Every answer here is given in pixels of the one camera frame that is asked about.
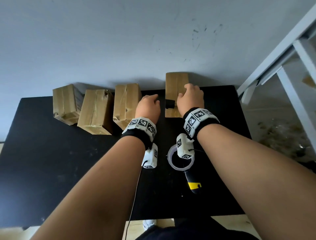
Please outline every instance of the hand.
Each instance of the hand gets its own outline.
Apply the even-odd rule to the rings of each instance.
[[[204,108],[204,93],[199,86],[193,86],[193,84],[188,83],[184,87],[186,88],[185,94],[179,93],[177,99],[178,110],[182,117],[191,108]]]
[[[156,124],[160,116],[160,101],[155,102],[157,97],[158,94],[144,96],[137,105],[135,118],[145,117]]]

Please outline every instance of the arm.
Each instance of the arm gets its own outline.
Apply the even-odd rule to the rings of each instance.
[[[202,91],[187,86],[177,106],[182,115],[204,108]],[[316,239],[314,173],[219,124],[202,128],[197,139],[263,239]]]
[[[154,102],[157,96],[143,97],[136,117],[156,124],[160,115],[160,103]],[[140,139],[121,138],[67,194],[32,240],[121,240],[144,154]]]

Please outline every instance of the tape roll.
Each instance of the tape roll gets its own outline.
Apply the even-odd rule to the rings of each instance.
[[[170,166],[177,171],[186,171],[186,170],[190,169],[190,167],[192,167],[192,165],[194,163],[194,156],[192,156],[191,162],[188,166],[186,166],[184,168],[179,168],[179,167],[174,166],[174,164],[172,163],[172,156],[176,151],[177,151],[177,144],[173,145],[168,151],[167,159],[168,159]]]

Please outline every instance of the black tabletop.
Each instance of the black tabletop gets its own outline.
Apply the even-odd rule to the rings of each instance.
[[[205,108],[221,124],[250,138],[234,86],[203,87]],[[203,187],[193,194],[183,172],[166,159],[184,132],[181,118],[165,118],[165,90],[159,94],[161,116],[154,142],[155,169],[143,169],[132,220],[243,214],[203,152],[195,153],[192,170]],[[23,98],[0,156],[0,227],[35,226],[50,215],[79,179],[116,143],[115,136],[91,135],[53,118],[52,97]]]

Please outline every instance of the white wall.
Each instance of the white wall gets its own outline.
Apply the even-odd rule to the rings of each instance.
[[[241,84],[316,0],[1,0],[0,141],[22,97],[73,82]]]

